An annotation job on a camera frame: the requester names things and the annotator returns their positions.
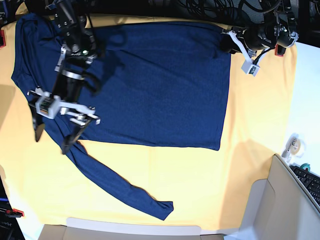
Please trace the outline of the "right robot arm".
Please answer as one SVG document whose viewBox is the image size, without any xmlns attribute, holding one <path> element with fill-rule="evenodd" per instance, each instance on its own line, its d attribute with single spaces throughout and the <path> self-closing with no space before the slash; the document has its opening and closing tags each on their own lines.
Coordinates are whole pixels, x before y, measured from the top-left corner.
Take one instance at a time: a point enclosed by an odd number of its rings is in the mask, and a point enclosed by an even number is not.
<svg viewBox="0 0 320 240">
<path fill-rule="evenodd" d="M 39 141 L 45 128 L 42 118 L 53 120 L 58 114 L 69 115 L 75 124 L 74 131 L 64 137 L 62 154 L 67 154 L 91 122 L 99 124 L 100 117 L 92 106 L 78 102 L 82 88 L 92 94 L 101 90 L 98 78 L 87 72 L 93 61 L 100 55 L 94 29 L 86 29 L 91 21 L 88 14 L 78 15 L 74 0 L 47 0 L 46 8 L 55 9 L 54 21 L 61 30 L 64 43 L 55 67 L 57 78 L 52 92 L 41 87 L 30 90 L 28 95 L 36 141 Z"/>
</svg>

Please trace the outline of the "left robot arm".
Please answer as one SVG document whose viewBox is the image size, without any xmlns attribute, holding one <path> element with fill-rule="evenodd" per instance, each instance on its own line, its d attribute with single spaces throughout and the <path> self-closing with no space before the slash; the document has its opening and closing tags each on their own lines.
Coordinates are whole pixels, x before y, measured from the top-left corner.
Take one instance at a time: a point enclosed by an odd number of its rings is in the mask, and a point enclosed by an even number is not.
<svg viewBox="0 0 320 240">
<path fill-rule="evenodd" d="M 238 5 L 237 17 L 244 18 L 243 6 L 256 13 L 263 14 L 261 23 L 251 23 L 248 26 L 230 28 L 235 38 L 244 46 L 250 57 L 255 57 L 258 51 L 275 49 L 280 46 L 280 55 L 286 48 L 298 40 L 297 22 L 289 0 L 261 0 L 260 8 L 254 7 L 246 0 Z"/>
</svg>

